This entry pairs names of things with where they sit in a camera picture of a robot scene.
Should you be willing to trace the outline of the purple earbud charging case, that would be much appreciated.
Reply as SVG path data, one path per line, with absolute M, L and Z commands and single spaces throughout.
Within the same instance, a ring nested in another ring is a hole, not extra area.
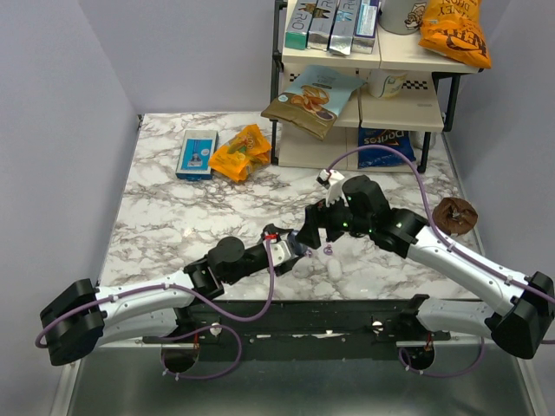
M 310 248 L 307 245 L 300 243 L 297 240 L 297 235 L 297 230 L 291 231 L 287 236 L 287 244 L 289 245 L 290 251 L 293 255 L 296 257 L 306 257 L 304 253 L 307 250 L 310 250 Z

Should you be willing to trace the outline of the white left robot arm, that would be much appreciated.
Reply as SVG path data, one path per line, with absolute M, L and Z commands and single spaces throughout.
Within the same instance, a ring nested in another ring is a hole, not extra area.
M 307 250 L 294 230 L 269 224 L 250 248 L 237 237 L 224 237 L 201 259 L 152 281 L 114 287 L 75 281 L 41 311 L 35 345 L 48 351 L 52 365 L 62 366 L 114 341 L 143 336 L 185 341 L 193 323 L 181 311 L 200 302 L 212 306 L 225 286 L 261 270 L 274 280 Z

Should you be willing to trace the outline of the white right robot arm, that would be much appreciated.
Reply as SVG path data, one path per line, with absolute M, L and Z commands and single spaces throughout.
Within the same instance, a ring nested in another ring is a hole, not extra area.
M 330 242 L 345 234 L 368 237 L 381 250 L 436 270 L 479 298 L 471 303 L 424 296 L 399 318 L 405 337 L 454 331 L 491 339 L 521 359 L 534 357 L 554 321 L 549 276 L 510 270 L 456 243 L 417 213 L 391 207 L 381 187 L 364 175 L 346 179 L 324 169 L 317 182 L 327 193 L 306 207 L 299 243 L 319 248 L 321 231 Z

